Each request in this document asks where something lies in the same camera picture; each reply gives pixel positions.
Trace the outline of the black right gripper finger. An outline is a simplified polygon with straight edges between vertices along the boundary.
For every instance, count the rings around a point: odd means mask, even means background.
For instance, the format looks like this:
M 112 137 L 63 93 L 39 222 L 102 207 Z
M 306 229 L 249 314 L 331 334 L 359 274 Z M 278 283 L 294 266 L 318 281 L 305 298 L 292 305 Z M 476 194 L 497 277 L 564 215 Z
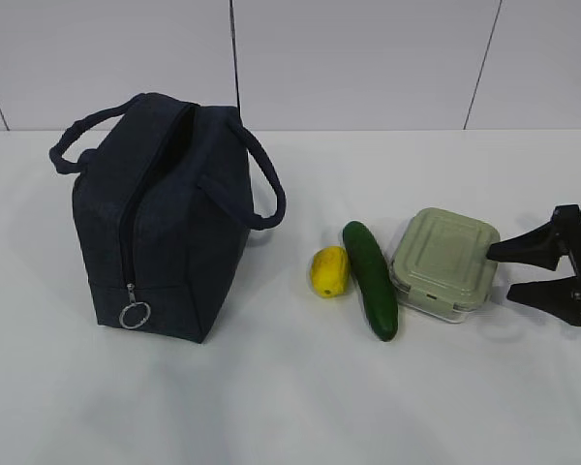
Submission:
M 552 223 L 531 232 L 492 244 L 486 253 L 488 260 L 498 263 L 528 264 L 555 271 L 566 249 Z
M 568 324 L 581 323 L 581 305 L 574 298 L 575 277 L 518 283 L 510 286 L 506 298 L 548 313 Z

